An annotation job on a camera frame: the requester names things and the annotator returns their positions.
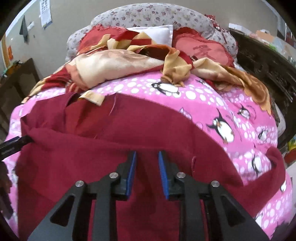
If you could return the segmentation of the dark red garment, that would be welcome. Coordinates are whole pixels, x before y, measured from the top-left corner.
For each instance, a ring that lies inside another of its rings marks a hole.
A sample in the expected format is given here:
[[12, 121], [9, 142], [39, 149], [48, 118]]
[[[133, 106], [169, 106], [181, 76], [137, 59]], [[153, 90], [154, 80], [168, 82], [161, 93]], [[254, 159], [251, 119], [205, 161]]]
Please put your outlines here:
[[24, 146], [17, 160], [18, 233], [27, 240], [56, 202], [78, 180], [100, 180], [137, 152], [132, 196], [117, 204], [119, 240], [178, 240], [179, 206], [166, 201], [158, 153], [195, 180], [219, 181], [256, 216], [285, 180], [277, 148], [272, 168], [247, 185], [224, 149], [183, 114], [124, 94], [97, 106], [68, 93], [36, 102], [21, 118]]

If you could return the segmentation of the dark wooden side table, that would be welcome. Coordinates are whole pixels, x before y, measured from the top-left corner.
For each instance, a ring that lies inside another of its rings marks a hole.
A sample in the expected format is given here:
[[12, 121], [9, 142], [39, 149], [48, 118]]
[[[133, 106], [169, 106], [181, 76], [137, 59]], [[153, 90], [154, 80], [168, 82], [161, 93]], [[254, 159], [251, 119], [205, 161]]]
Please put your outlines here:
[[8, 135], [13, 109], [39, 80], [33, 58], [15, 61], [10, 68], [1, 70], [1, 142]]

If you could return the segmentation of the pink penguin blanket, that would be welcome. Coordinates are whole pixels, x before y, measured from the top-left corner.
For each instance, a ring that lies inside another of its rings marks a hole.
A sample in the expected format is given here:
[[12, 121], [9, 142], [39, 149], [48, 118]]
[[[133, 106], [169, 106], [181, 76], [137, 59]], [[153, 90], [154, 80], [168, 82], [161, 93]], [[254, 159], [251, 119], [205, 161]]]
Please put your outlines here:
[[[277, 148], [275, 120], [241, 88], [234, 87], [228, 92], [216, 91], [194, 76], [186, 81], [184, 87], [177, 88], [162, 84], [159, 78], [160, 74], [156, 72], [119, 78], [93, 88], [93, 92], [103, 100], [114, 94], [129, 95], [183, 114], [224, 149], [244, 185], [271, 170], [273, 164], [267, 157], [267, 150]], [[11, 115], [8, 137], [22, 136], [21, 118], [32, 110], [36, 102], [68, 93], [63, 87], [53, 87], [16, 107]], [[8, 219], [8, 224], [17, 236], [18, 176], [15, 167], [20, 154], [4, 160], [12, 182], [10, 199], [13, 215]], [[292, 182], [285, 170], [285, 180], [280, 189], [253, 218], [269, 238], [281, 238], [287, 233], [292, 216]]]

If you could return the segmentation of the red yellow floral blanket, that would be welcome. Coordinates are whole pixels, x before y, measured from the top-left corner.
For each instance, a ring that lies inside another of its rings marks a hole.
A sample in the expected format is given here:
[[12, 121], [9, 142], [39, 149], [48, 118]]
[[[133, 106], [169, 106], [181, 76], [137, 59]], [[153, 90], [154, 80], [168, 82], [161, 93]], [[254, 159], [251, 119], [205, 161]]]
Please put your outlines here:
[[271, 113], [268, 89], [254, 76], [207, 57], [195, 60], [180, 48], [156, 44], [146, 33], [129, 30], [105, 34], [96, 45], [81, 49], [72, 60], [37, 82], [22, 102], [53, 87], [79, 93], [108, 80], [157, 70], [162, 73], [161, 81], [174, 87], [184, 86], [191, 74], [210, 80], [221, 91], [240, 86], [263, 111]]

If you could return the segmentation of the red heart cushion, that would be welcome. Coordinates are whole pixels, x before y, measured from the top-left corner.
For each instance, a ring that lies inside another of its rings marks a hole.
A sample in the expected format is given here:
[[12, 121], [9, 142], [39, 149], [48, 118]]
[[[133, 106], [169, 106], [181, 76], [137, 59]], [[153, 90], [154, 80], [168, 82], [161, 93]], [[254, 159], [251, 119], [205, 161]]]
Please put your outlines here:
[[171, 45], [186, 53], [193, 60], [207, 57], [222, 65], [234, 67], [233, 57], [221, 43], [203, 38], [194, 29], [182, 27], [173, 30]]
[[104, 35], [117, 36], [127, 31], [126, 28], [117, 26], [106, 26], [102, 24], [95, 25], [81, 40], [78, 47], [78, 52], [86, 47], [97, 45]]

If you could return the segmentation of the dark carved wooden cabinet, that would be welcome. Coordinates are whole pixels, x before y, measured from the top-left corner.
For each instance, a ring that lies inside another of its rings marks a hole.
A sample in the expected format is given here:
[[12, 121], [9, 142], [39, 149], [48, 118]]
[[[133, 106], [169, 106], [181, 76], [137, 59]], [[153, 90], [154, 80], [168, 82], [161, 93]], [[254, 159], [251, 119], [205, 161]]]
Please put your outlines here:
[[236, 30], [230, 33], [238, 44], [238, 64], [267, 86], [283, 114], [286, 129], [278, 136], [278, 147], [283, 148], [295, 135], [295, 67], [258, 40]]

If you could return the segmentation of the white pillow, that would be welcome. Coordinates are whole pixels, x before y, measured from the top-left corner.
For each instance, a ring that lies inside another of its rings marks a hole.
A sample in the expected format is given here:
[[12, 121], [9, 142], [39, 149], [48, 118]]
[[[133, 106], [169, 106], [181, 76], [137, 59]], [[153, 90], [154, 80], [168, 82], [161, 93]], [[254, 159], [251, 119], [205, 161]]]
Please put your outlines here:
[[155, 26], [155, 27], [132, 27], [130, 31], [138, 33], [144, 32], [157, 44], [163, 44], [171, 47], [173, 40], [173, 25]]

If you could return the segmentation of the floral upholstered headboard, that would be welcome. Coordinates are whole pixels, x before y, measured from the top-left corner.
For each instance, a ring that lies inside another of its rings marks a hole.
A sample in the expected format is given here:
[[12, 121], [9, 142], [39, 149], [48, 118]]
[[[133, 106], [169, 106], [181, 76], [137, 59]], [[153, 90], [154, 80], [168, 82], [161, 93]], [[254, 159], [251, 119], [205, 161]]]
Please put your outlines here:
[[120, 6], [97, 15], [91, 23], [77, 30], [67, 40], [65, 61], [73, 59], [78, 53], [81, 39], [95, 26], [156, 27], [173, 25], [174, 29], [189, 27], [196, 30], [207, 40], [214, 40], [224, 46], [228, 53], [236, 59], [238, 45], [235, 38], [227, 30], [218, 30], [214, 20], [195, 10], [168, 3], [139, 3]]

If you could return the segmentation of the wall calendar paper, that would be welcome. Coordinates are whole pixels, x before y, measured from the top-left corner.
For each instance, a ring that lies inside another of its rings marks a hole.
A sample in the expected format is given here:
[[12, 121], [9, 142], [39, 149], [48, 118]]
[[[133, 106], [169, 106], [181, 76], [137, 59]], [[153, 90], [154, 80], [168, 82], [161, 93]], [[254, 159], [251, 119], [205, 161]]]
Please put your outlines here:
[[40, 0], [40, 20], [43, 29], [46, 29], [52, 24], [52, 16], [50, 9], [50, 0]]

